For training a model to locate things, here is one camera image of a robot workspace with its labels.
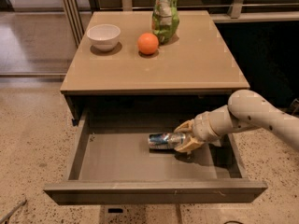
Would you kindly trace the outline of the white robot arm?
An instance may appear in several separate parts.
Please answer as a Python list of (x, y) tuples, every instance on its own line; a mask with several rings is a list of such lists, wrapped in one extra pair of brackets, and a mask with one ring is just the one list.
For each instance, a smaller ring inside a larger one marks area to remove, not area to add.
[(175, 133), (184, 133), (186, 138), (175, 151), (191, 152), (228, 133), (256, 128), (264, 128), (292, 148), (299, 149), (299, 118), (275, 108), (254, 91), (239, 90), (229, 97), (227, 105), (180, 124)]

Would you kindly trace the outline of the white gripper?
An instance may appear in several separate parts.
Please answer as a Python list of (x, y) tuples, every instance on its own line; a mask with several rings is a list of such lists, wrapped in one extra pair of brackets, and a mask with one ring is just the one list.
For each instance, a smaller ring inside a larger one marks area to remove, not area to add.
[[(206, 142), (213, 142), (229, 133), (233, 128), (233, 122), (224, 105), (213, 111), (206, 111), (197, 115), (193, 120), (186, 120), (174, 130), (178, 134), (178, 143), (175, 151), (189, 153)], [(193, 132), (194, 136), (185, 133)]]

